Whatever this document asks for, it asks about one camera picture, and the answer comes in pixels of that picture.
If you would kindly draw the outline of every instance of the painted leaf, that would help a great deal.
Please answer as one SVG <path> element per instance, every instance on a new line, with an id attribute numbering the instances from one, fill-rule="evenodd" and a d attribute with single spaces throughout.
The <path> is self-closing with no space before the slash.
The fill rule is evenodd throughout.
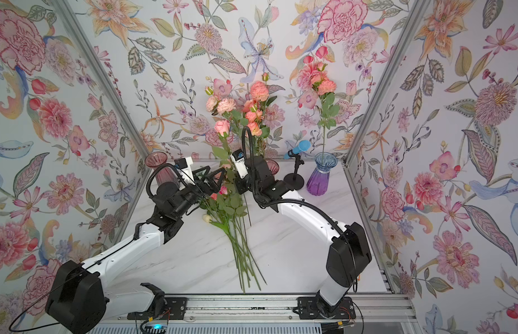
<path id="1" fill-rule="evenodd" d="M 495 173 L 496 152 L 482 145 L 476 131 L 463 130 L 463 132 L 468 138 L 468 152 L 474 167 L 489 183 Z"/>
<path id="2" fill-rule="evenodd" d="M 472 53 L 470 50 L 462 46 L 456 59 L 456 74 L 459 77 L 467 75 L 470 65 L 472 64 Z"/>
<path id="3" fill-rule="evenodd" d="M 423 93 L 426 96 L 433 94 L 433 80 L 429 74 L 425 74 L 423 77 Z"/>
<path id="4" fill-rule="evenodd" d="M 36 182 L 42 170 L 43 160 L 49 152 L 42 153 L 31 159 L 27 166 L 23 167 L 14 177 L 14 196 L 18 198 L 25 189 Z"/>
<path id="5" fill-rule="evenodd" d="M 429 73 L 431 74 L 431 77 L 442 84 L 444 81 L 444 68 L 441 63 L 439 63 L 435 59 L 429 60 Z"/>
<path id="6" fill-rule="evenodd" d="M 139 74 L 142 73 L 144 68 L 146 68 L 146 64 L 142 60 L 140 56 L 140 51 L 137 47 L 132 47 L 129 50 L 129 54 L 127 55 L 127 59 L 129 61 L 129 68 L 131 69 L 131 74 Z"/>
<path id="7" fill-rule="evenodd" d="M 157 65 L 157 64 L 154 64 L 152 63 L 151 64 L 151 68 L 155 71 L 155 73 L 157 73 L 157 75 L 159 77 L 161 77 L 164 81 L 167 81 L 167 82 L 173 82 L 172 81 L 172 78 L 170 77 L 170 75 L 168 74 L 168 72 L 163 69 L 161 66 Z"/>
<path id="8" fill-rule="evenodd" d="M 160 42 L 154 40 L 153 38 L 149 38 L 149 37 L 137 38 L 135 42 L 142 45 L 144 48 L 147 48 L 150 50 L 164 49 L 164 45 L 162 45 Z"/>
<path id="9" fill-rule="evenodd" d="M 230 73 L 246 73 L 245 68 L 236 59 L 225 60 L 222 58 L 213 58 L 209 63 L 215 63 L 216 65 L 220 66 L 221 68 Z"/>
<path id="10" fill-rule="evenodd" d="M 413 89 L 413 87 L 415 87 L 416 85 L 417 80 L 423 74 L 423 71 L 424 65 L 415 67 L 415 69 L 412 70 L 411 73 L 409 73 L 407 78 L 405 78 L 404 83 L 400 86 L 400 88 L 405 91 Z"/>
<path id="11" fill-rule="evenodd" d="M 419 89 L 416 90 L 415 99 L 413 100 L 413 117 L 415 117 L 415 119 L 419 115 L 420 108 L 422 108 L 422 106 L 423 106 L 423 92 L 419 87 Z"/>
<path id="12" fill-rule="evenodd" d="M 187 56 L 185 57 L 185 60 L 192 59 L 196 56 L 201 56 L 206 54 L 207 51 L 203 49 L 203 47 L 200 44 L 194 44 L 190 47 L 190 49 L 187 51 Z"/>
<path id="13" fill-rule="evenodd" d="M 495 220 L 485 210 L 472 205 L 463 205 L 472 221 L 474 228 L 496 247 L 506 252 L 517 265 L 515 248 L 509 238 L 500 231 Z"/>
<path id="14" fill-rule="evenodd" d="M 456 111 L 465 117 L 474 117 L 476 115 L 476 111 L 474 110 L 474 105 L 476 104 L 476 100 L 471 98 L 463 99 L 456 101 L 450 105 L 445 106 L 446 109 L 451 111 Z"/>
<path id="15" fill-rule="evenodd" d="M 503 0 L 487 0 L 485 2 L 485 6 L 483 6 L 482 13 L 482 26 L 484 29 L 489 28 L 491 23 L 493 23 L 496 20 L 496 18 L 500 15 L 503 5 Z"/>

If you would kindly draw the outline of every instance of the pink glass vase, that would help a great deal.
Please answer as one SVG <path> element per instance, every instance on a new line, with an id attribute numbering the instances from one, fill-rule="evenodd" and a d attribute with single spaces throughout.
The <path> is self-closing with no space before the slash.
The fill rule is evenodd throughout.
<path id="1" fill-rule="evenodd" d="M 148 167 L 156 169 L 158 166 L 165 164 L 168 160 L 168 156 L 164 152 L 153 152 L 149 154 L 145 159 L 145 164 Z M 161 171 L 157 173 L 155 176 L 157 180 L 157 184 L 161 185 L 165 182 L 173 182 L 177 183 L 175 173 L 169 167 L 164 167 Z"/>

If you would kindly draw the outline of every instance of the black stand base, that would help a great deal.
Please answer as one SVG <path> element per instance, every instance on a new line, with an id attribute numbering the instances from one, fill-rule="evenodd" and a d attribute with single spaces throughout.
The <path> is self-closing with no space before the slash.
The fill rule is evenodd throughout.
<path id="1" fill-rule="evenodd" d="M 290 184 L 294 190 L 300 190 L 303 188 L 305 181 L 303 181 L 303 177 L 299 174 L 296 174 L 296 179 L 294 178 L 294 173 L 290 173 L 285 175 L 283 181 Z"/>

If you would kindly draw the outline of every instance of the painted pink flower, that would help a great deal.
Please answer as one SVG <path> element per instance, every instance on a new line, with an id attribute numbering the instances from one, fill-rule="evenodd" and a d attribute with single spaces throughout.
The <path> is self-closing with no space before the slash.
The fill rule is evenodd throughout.
<path id="1" fill-rule="evenodd" d="M 369 9 L 362 0 L 330 0 L 318 21 L 324 42 L 346 40 L 361 28 Z"/>
<path id="2" fill-rule="evenodd" d="M 70 126 L 73 125 L 70 109 L 66 103 L 59 102 L 56 98 L 45 100 L 40 105 L 38 116 L 44 130 L 57 139 L 66 137 Z"/>
<path id="3" fill-rule="evenodd" d="M 467 289 L 471 282 L 480 284 L 480 273 L 474 269 L 480 264 L 479 257 L 470 254 L 472 245 L 470 243 L 461 244 L 463 234 L 456 230 L 456 234 L 450 231 L 443 232 L 443 238 L 434 237 L 433 248 L 439 251 L 437 255 L 437 271 L 443 275 L 448 275 L 448 281 L 455 283 L 456 276 L 458 284 Z"/>
<path id="4" fill-rule="evenodd" d="M 45 44 L 36 26 L 14 11 L 0 10 L 0 57 L 12 70 L 16 66 L 32 75 L 46 61 Z"/>
<path id="5" fill-rule="evenodd" d="M 491 84 L 480 90 L 474 105 L 476 120 L 482 125 L 499 125 L 507 120 L 517 104 L 516 93 L 509 82 Z"/>
<path id="6" fill-rule="evenodd" d="M 0 225 L 0 269 L 3 264 L 12 266 L 25 253 L 29 237 L 23 223 L 10 221 Z"/>
<path id="7" fill-rule="evenodd" d="M 27 286 L 23 291 L 22 296 L 24 308 L 28 308 L 31 304 L 51 290 L 60 265 L 60 261 L 50 259 L 46 266 L 36 267 L 35 273 L 28 278 Z M 39 315 L 44 311 L 46 304 L 47 297 L 42 298 L 41 301 L 28 309 L 27 313 L 30 315 Z"/>
<path id="8" fill-rule="evenodd" d="M 496 55 L 498 52 L 500 52 L 500 49 L 502 48 L 504 51 L 508 50 L 516 50 L 518 47 L 515 44 L 511 44 L 510 42 L 512 40 L 516 40 L 518 38 L 518 33 L 511 36 L 513 33 L 513 30 L 515 29 L 515 25 L 512 24 L 506 31 L 506 34 L 502 36 L 502 29 L 498 28 L 496 30 L 496 38 L 493 36 L 487 36 L 485 41 L 489 43 L 490 45 L 486 45 L 483 48 L 484 49 L 492 49 L 496 48 L 494 51 L 494 54 Z"/>
<path id="9" fill-rule="evenodd" d="M 418 173 L 415 177 L 415 195 L 423 204 L 437 204 L 443 197 L 441 180 L 430 173 Z"/>
<path id="10" fill-rule="evenodd" d="M 392 221 L 399 221 L 404 217 L 404 200 L 396 189 L 388 186 L 381 192 L 383 211 Z"/>
<path id="11" fill-rule="evenodd" d="M 444 216 L 444 221 L 448 221 L 448 219 L 452 219 L 452 222 L 454 223 L 454 226 L 456 227 L 456 230 L 461 233 L 461 230 L 459 229 L 462 227 L 465 231 L 470 230 L 470 226 L 465 224 L 462 219 L 468 219 L 468 214 L 466 213 L 457 213 L 459 209 L 461 209 L 462 203 L 456 202 L 454 206 L 452 207 L 452 198 L 450 196 L 446 196 L 446 206 L 439 204 L 439 207 L 441 208 L 441 211 L 446 213 L 446 216 Z"/>
<path id="12" fill-rule="evenodd" d="M 194 37 L 196 37 L 197 43 L 209 53 L 213 53 L 222 47 L 222 36 L 212 24 L 200 24 Z"/>
<path id="13" fill-rule="evenodd" d="M 88 139 L 86 139 L 84 132 L 78 125 L 74 126 L 73 130 L 71 130 L 68 136 L 68 143 L 71 151 L 77 156 L 81 155 L 81 151 L 85 151 L 90 148 Z"/>
<path id="14" fill-rule="evenodd" d="M 441 180 L 451 180 L 458 175 L 454 169 L 454 157 L 449 151 L 444 152 L 436 160 L 429 165 L 429 170 L 435 173 L 435 176 Z"/>
<path id="15" fill-rule="evenodd" d="M 18 217 L 19 215 L 23 215 L 22 222 L 25 222 L 31 216 L 31 212 L 38 212 L 40 209 L 35 207 L 36 203 L 38 203 L 40 201 L 40 199 L 42 199 L 43 197 L 46 197 L 45 193 L 38 196 L 39 193 L 40 193 L 39 186 L 35 187 L 35 190 L 32 192 L 32 196 L 31 196 L 31 192 L 28 189 L 26 189 L 23 192 L 26 202 L 22 201 L 20 199 L 15 199 L 13 202 L 14 205 L 22 207 L 22 209 L 12 211 L 10 213 L 10 218 L 14 218 L 14 217 Z"/>
<path id="16" fill-rule="evenodd" d="M 77 189 L 82 186 L 82 180 L 76 178 L 74 173 L 57 176 L 57 182 L 51 181 L 49 186 L 53 190 L 48 190 L 44 193 L 47 197 L 47 206 L 57 209 L 57 215 L 68 213 L 70 206 L 82 204 L 84 201 L 82 195 L 85 193 L 84 189 Z"/>
<path id="17" fill-rule="evenodd" d="M 103 142 L 108 143 L 111 150 L 114 150 L 118 143 L 118 120 L 114 110 L 111 110 L 108 115 L 99 117 L 97 120 L 101 128 L 98 137 Z"/>

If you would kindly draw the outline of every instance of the wallpaper flower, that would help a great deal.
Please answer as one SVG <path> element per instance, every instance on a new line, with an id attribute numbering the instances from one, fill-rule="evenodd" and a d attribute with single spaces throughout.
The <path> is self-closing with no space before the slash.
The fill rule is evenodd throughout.
<path id="1" fill-rule="evenodd" d="M 85 0 L 71 5 L 97 52 L 105 45 L 108 56 L 102 57 L 111 61 L 102 62 L 150 150 L 171 158 L 192 153 L 214 158 L 211 146 L 221 142 L 213 126 L 220 118 L 210 110 L 219 101 L 208 100 L 202 90 L 213 87 L 216 96 L 246 109 L 253 83 L 267 73 L 268 92 L 278 98 L 265 115 L 272 130 L 265 152 L 279 157 L 308 139 L 312 147 L 305 158 L 312 159 L 324 136 L 328 151 L 346 154 L 410 3 Z M 318 126 L 318 97 L 311 89 L 319 64 L 327 65 L 323 73 L 336 84 L 340 106 L 326 133 Z"/>
<path id="2" fill-rule="evenodd" d="M 428 334 L 518 333 L 518 1 L 426 14 L 350 174 Z"/>
<path id="3" fill-rule="evenodd" d="M 0 1 L 0 334 L 51 289 L 63 263 L 115 241 L 146 172 L 47 3 Z M 127 1 L 110 4 L 130 13 Z M 46 301 L 15 328 L 45 323 Z"/>

